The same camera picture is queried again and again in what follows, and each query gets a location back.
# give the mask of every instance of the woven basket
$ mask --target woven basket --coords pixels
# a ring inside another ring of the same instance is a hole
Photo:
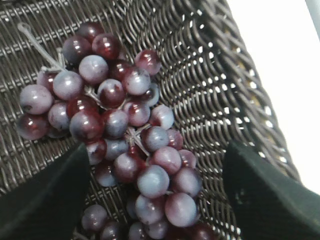
[[[201,219],[220,239],[239,239],[222,181],[228,141],[252,146],[295,180],[299,175],[226,0],[2,1],[0,197],[74,144],[70,137],[28,141],[17,135],[15,122],[23,113],[19,93],[35,83],[41,66],[48,65],[19,33],[17,23],[28,23],[38,42],[56,58],[56,48],[86,21],[99,22],[119,37],[130,61],[142,49],[157,50],[163,66],[155,76],[160,102],[172,107],[184,148],[198,158],[203,179],[197,202]],[[124,189],[103,188],[92,178],[86,204],[102,204],[114,219],[128,223]]]

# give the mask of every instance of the bunch of grapes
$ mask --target bunch of grapes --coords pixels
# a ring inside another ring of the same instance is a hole
[[[177,228],[204,231],[201,223],[191,227],[199,218],[195,198],[202,189],[197,159],[182,149],[182,135],[171,128],[173,111],[157,105],[152,76],[161,68],[160,58],[146,49],[131,64],[121,50],[121,42],[99,24],[82,24],[63,44],[68,68],[63,60],[43,67],[36,84],[21,91],[25,114],[17,132],[28,140],[70,133],[85,143],[100,185],[133,184],[139,194],[129,197],[126,208],[139,221],[130,227],[129,240],[179,239],[172,236]],[[107,220],[100,205],[84,212],[82,226],[100,233],[100,240],[123,239],[120,225]]]

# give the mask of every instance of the red grape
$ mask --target red grape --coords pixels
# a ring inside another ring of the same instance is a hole
[[[90,43],[93,42],[96,36],[103,34],[104,28],[97,22],[84,22],[76,31],[76,35],[87,39]]]
[[[120,41],[111,33],[99,34],[92,42],[92,51],[106,60],[117,59],[120,50]]]
[[[69,116],[69,118],[72,118],[76,113],[80,111],[90,111],[90,112],[98,112],[98,105],[89,96],[85,95],[79,95],[75,98],[72,98],[68,104],[66,109],[66,114]]]
[[[104,132],[104,122],[95,111],[79,111],[71,118],[70,132],[76,140],[94,143]]]
[[[87,144],[86,150],[88,152],[90,165],[96,165],[105,158],[107,153],[107,143],[105,140],[100,139],[96,142]]]
[[[134,63],[139,68],[145,69],[150,75],[155,75],[161,68],[161,60],[154,50],[145,49],[138,53]]]
[[[79,35],[74,35],[65,40],[62,52],[69,63],[77,65],[85,56],[91,54],[92,49],[87,39]]]
[[[16,123],[17,133],[27,140],[37,140],[47,134],[49,122],[45,115],[22,115]]]
[[[109,77],[122,82],[132,65],[125,60],[117,59],[109,63]]]
[[[145,161],[137,155],[123,153],[114,161],[114,175],[122,183],[133,183],[145,167]]]

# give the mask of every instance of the white surface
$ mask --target white surface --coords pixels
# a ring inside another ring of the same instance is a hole
[[[228,0],[302,183],[320,194],[320,42],[304,0]]]

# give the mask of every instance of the wicker basket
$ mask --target wicker basket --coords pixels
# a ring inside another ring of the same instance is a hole
[[[119,37],[130,61],[142,49],[157,50],[163,65],[155,76],[160,101],[174,110],[184,148],[197,155],[203,178],[197,202],[201,219],[221,239],[240,238],[222,181],[229,140],[252,146],[283,174],[299,180],[226,0],[2,1],[0,21],[0,196],[74,144],[70,137],[28,141],[17,135],[15,121],[23,113],[19,93],[48,65],[19,33],[19,22],[28,23],[54,57],[85,21],[100,22]],[[92,179],[86,204],[100,203],[114,219],[127,223],[125,198],[124,186],[103,188]]]

